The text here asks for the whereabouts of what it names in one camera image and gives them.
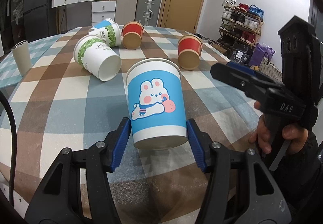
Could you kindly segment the right hand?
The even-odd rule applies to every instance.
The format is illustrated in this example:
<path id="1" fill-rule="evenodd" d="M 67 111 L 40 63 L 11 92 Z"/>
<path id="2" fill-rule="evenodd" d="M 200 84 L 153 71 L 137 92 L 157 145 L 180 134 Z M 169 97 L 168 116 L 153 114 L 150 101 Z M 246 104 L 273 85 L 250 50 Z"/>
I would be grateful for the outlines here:
<path id="1" fill-rule="evenodd" d="M 309 131 L 307 129 L 300 128 L 297 125 L 290 124 L 284 127 L 282 130 L 282 137 L 285 140 L 290 141 L 288 154 L 298 153 L 305 145 L 308 135 Z M 249 137 L 249 143 L 253 144 L 257 142 L 265 154 L 270 154 L 272 151 L 270 139 L 271 133 L 265 126 L 264 115 L 261 115 L 256 130 Z"/>

